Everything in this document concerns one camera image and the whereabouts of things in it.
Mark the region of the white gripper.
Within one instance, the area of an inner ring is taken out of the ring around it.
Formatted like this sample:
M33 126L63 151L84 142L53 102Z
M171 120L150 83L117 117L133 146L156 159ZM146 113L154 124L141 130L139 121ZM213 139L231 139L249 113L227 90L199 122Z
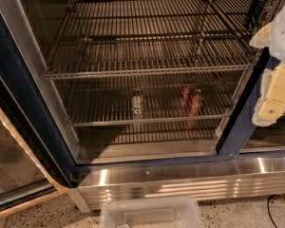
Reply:
M285 6L273 23L262 27L250 40L253 48L269 48L270 54L285 61ZM261 78L260 97L255 106L252 122L269 126L285 113L285 62L275 69L266 69Z

